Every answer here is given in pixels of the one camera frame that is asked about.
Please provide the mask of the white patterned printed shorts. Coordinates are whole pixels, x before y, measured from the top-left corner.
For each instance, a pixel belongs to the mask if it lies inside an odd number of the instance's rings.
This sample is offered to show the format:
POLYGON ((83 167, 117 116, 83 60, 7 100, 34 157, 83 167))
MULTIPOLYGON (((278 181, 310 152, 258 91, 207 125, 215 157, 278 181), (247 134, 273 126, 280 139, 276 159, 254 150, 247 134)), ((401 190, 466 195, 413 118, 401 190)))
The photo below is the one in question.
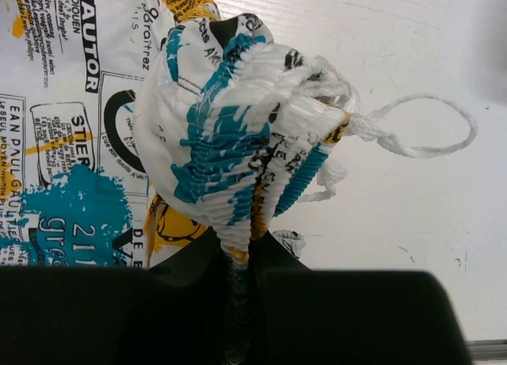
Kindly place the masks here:
POLYGON ((144 268, 218 232, 221 364, 250 346, 249 246, 294 203, 327 200, 345 135, 408 158, 324 58, 213 0, 1 0, 1 264, 144 268))

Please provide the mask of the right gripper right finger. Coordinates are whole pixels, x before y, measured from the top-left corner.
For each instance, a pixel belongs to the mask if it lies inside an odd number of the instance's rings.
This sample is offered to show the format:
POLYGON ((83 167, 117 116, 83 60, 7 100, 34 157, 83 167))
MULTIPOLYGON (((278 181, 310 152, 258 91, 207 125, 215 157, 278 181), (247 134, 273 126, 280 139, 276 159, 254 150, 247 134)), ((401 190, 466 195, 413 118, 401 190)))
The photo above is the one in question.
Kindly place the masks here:
POLYGON ((250 246, 256 364, 469 364, 445 289, 406 270, 312 270, 267 235, 250 246))

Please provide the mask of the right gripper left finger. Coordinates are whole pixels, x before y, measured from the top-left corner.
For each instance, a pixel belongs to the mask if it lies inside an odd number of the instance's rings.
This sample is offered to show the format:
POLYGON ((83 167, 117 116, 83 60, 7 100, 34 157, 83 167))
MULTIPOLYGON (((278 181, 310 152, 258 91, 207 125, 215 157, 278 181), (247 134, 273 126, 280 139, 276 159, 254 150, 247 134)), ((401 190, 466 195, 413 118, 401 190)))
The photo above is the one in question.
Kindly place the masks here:
POLYGON ((4 267, 4 364, 219 364, 221 251, 212 230, 149 270, 4 267))

